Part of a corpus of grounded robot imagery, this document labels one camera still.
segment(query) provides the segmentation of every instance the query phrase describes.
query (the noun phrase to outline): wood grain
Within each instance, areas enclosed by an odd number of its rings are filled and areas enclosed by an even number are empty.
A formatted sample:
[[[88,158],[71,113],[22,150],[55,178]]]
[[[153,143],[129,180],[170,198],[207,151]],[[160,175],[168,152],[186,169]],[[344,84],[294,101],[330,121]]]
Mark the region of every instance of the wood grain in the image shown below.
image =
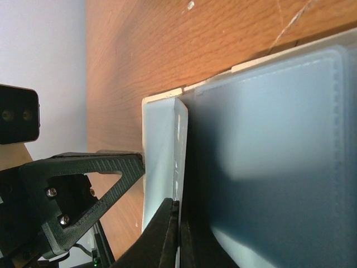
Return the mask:
[[[86,2],[89,151],[141,151],[144,97],[357,21],[355,0],[194,2],[191,10],[188,0]],[[99,194],[113,184],[99,175],[92,183]],[[116,257],[139,236],[142,207],[139,182],[104,216]]]

